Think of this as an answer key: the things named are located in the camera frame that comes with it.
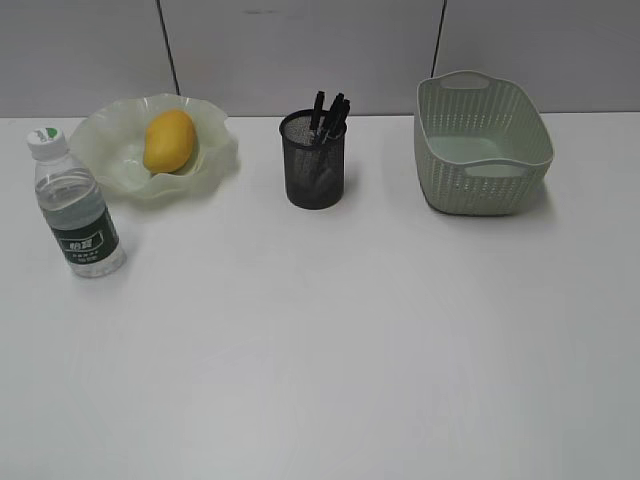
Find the green label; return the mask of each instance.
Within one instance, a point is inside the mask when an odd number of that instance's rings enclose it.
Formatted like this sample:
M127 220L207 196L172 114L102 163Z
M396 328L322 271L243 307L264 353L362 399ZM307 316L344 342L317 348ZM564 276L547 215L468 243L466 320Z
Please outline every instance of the green label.
M95 222L86 227L51 230L69 263L87 265L99 262L111 255L118 246L118 234L106 208Z

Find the mango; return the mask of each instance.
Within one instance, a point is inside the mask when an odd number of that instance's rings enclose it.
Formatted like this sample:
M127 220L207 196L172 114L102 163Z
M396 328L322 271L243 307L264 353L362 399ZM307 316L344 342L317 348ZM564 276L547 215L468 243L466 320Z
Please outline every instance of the mango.
M152 173L170 173L189 160L196 139L191 117L169 110L154 118L145 133L144 166Z

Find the wall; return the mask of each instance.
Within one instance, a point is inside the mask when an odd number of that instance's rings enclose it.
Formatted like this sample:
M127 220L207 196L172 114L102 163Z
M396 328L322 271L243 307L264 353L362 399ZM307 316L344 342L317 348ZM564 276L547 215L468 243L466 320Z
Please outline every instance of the wall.
M414 109L444 0L160 0L184 95L282 115L315 91ZM543 111L640 110L640 2L448 0L436 74L521 84ZM3 0L0 116L82 116L173 92L156 0Z
M442 0L163 0L181 92L233 115L310 108L410 113L431 72Z
M449 0L436 74L519 83L546 112L640 110L640 2Z
M2 0L0 116L84 116L173 92L154 0Z

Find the water bottle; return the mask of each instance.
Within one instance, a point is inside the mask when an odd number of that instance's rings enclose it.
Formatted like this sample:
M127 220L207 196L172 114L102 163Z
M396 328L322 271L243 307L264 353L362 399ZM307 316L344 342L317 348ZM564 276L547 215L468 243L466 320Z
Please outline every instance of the water bottle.
M91 172L69 152L64 133L40 128L27 136L36 160L36 197L74 273L100 277L126 260Z

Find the black mesh pen holder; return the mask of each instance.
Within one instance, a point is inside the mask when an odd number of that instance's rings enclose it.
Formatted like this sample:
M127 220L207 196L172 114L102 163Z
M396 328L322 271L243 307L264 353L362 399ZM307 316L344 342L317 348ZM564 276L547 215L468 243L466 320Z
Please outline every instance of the black mesh pen holder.
M315 132L309 129L312 113L313 110L292 113L280 124L280 134L287 197L298 207L319 210L342 198L347 127L335 138L314 145ZM327 113L322 111L322 120Z

